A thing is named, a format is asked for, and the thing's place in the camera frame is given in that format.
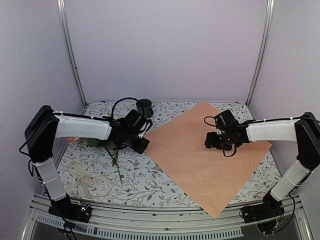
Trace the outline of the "white purple flower bunch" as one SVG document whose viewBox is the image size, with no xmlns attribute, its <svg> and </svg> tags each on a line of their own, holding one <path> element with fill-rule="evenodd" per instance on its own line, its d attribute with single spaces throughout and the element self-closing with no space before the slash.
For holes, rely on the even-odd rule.
<svg viewBox="0 0 320 240">
<path fill-rule="evenodd" d="M 96 138 L 86 138 L 86 145 L 93 148 L 103 147 L 111 158 L 111 165 L 116 168 L 120 183 L 123 184 L 122 175 L 119 166 L 119 149 L 110 140 L 101 140 Z"/>
</svg>

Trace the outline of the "peach wrapping paper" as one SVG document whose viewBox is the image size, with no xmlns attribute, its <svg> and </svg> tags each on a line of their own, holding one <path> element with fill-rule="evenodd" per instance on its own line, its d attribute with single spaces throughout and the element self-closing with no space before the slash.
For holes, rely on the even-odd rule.
<svg viewBox="0 0 320 240">
<path fill-rule="evenodd" d="M 145 153 L 211 217 L 217 218 L 250 179 L 271 144 L 244 144 L 232 157 L 205 147 L 212 127 L 206 116 L 220 111 L 206 102 L 193 107 L 146 135 Z"/>
</svg>

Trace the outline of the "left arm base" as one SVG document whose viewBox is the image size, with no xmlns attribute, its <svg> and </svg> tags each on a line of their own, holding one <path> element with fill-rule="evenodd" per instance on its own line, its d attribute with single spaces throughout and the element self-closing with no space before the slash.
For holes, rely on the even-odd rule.
<svg viewBox="0 0 320 240">
<path fill-rule="evenodd" d="M 72 203 L 68 195 L 61 200 L 51 200 L 50 202 L 49 214 L 58 216 L 63 220 L 89 223 L 92 214 L 92 207 L 89 203 L 84 201 Z"/>
</svg>

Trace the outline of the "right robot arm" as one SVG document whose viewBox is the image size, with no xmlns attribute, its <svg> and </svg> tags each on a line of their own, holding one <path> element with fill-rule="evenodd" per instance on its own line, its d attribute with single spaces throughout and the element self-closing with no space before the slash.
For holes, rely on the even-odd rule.
<svg viewBox="0 0 320 240">
<path fill-rule="evenodd" d="M 263 197 L 258 213 L 269 218 L 278 204 L 302 183 L 320 164 L 320 122 L 311 112 L 301 116 L 263 120 L 235 119 L 230 110 L 213 117 L 216 132 L 208 132 L 204 145 L 222 152 L 233 151 L 243 144 L 260 141 L 285 141 L 297 144 L 298 154 L 283 177 Z"/>
</svg>

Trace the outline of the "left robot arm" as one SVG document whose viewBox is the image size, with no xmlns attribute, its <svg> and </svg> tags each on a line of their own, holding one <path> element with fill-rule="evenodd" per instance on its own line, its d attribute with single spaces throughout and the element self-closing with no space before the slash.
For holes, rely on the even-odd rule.
<svg viewBox="0 0 320 240">
<path fill-rule="evenodd" d="M 126 146 L 138 154 L 148 147 L 144 134 L 153 125 L 137 110 L 132 109 L 125 117 L 93 117 L 54 111 L 43 105 L 27 126 L 24 137 L 25 155 L 30 158 L 39 174 L 40 182 L 55 201 L 55 209 L 63 216 L 74 213 L 74 205 L 66 200 L 67 193 L 53 162 L 55 139 L 75 137 L 112 142 L 117 147 Z"/>
</svg>

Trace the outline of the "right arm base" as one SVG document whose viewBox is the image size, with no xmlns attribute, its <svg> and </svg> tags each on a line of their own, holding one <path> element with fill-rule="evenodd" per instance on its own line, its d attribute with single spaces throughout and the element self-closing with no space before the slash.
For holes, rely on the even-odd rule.
<svg viewBox="0 0 320 240">
<path fill-rule="evenodd" d="M 245 223 L 258 222 L 270 218 L 280 217 L 280 220 L 271 220 L 259 223 L 257 229 L 263 235 L 274 234 L 280 225 L 285 210 L 282 201 L 277 201 L 269 191 L 262 199 L 262 203 L 256 205 L 245 205 L 239 210 L 239 216 Z"/>
</svg>

